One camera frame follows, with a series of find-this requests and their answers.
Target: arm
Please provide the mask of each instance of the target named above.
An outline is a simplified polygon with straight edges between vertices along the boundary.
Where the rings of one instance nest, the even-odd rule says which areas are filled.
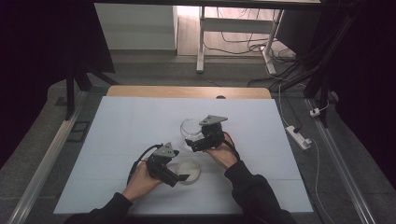
[[[103,208],[93,209],[89,214],[71,216],[64,224],[121,223],[134,201],[150,193],[161,183],[161,180],[153,179],[149,176],[146,163],[141,162],[122,193],[115,193],[113,198]]]
[[[232,142],[227,134],[225,138]],[[225,144],[205,152],[226,169],[224,175],[233,184],[233,198],[242,207],[248,223],[295,223],[290,213],[280,208],[268,181],[262,175],[253,175]]]

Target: white wall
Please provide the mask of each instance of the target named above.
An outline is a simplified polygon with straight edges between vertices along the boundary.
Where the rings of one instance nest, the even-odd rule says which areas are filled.
[[[176,49],[177,7],[95,4],[109,49]]]

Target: aluminum rail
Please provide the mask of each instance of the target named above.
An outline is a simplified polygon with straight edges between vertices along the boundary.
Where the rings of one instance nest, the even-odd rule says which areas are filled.
[[[82,105],[87,95],[88,93],[85,91],[81,91],[78,94],[75,112],[73,113],[70,120],[64,120],[55,137],[53,138],[46,155],[38,165],[38,168],[30,180],[29,185],[22,194],[20,201],[9,218],[7,222],[8,224],[24,223],[26,218],[29,216],[32,207],[35,204],[35,200],[43,188],[53,164],[58,158],[59,152],[64,145],[67,135],[69,135],[70,130],[73,128],[73,125],[76,122],[78,114],[81,111]]]
[[[309,109],[314,109],[308,99],[305,99],[306,105]],[[348,192],[355,209],[361,218],[361,223],[364,224],[375,224],[375,218],[370,210],[369,205],[364,199],[363,194],[355,182],[352,174],[350,173],[346,162],[344,161],[343,156],[338,149],[338,146],[335,144],[334,139],[332,138],[332,134],[328,129],[326,129],[322,122],[319,119],[315,119],[315,123],[317,124],[319,133],[323,139],[323,142],[328,149],[330,156],[332,157],[332,161],[334,162],[335,168],[338,171],[341,179],[344,182],[344,186],[346,187],[346,191]]]

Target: black sleeve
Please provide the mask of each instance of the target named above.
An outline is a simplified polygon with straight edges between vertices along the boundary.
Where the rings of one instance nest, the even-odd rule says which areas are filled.
[[[253,175],[243,161],[224,174],[233,183],[233,198],[242,207],[248,223],[294,224],[290,213],[282,210],[276,196],[262,175]]]
[[[113,198],[101,209],[93,209],[89,214],[73,215],[64,224],[116,224],[121,223],[132,203],[122,194],[115,193]]]

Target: white board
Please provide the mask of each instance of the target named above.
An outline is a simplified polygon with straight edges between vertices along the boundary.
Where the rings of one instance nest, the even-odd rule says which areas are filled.
[[[88,213],[103,207],[114,192],[123,191],[143,151],[167,142],[180,150],[169,169],[175,171],[178,161],[191,158],[200,163],[200,177],[192,185],[160,185],[136,201],[131,214],[241,213],[224,170],[204,152],[185,148],[181,122],[207,115],[228,118],[221,124],[241,160],[251,173],[268,179],[283,209],[313,211],[274,100],[104,97],[54,213]]]

